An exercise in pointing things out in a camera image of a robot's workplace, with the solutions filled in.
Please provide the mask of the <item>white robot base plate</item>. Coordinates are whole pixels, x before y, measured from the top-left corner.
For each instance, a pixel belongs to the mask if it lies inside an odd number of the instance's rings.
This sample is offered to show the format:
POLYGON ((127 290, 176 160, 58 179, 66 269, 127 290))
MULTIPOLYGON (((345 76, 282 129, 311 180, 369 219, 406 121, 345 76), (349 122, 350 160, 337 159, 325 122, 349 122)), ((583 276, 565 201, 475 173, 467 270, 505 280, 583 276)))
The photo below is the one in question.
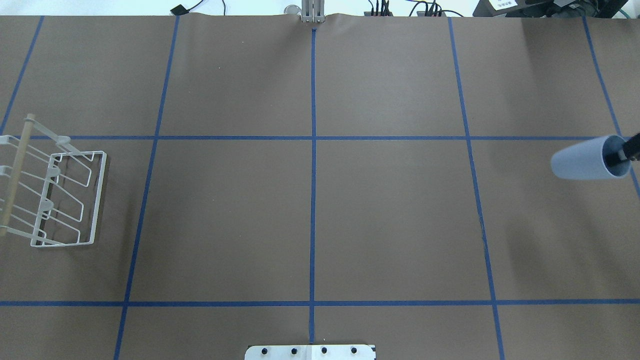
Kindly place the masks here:
POLYGON ((245 360, 376 360, 375 346, 368 344, 254 345, 245 360))

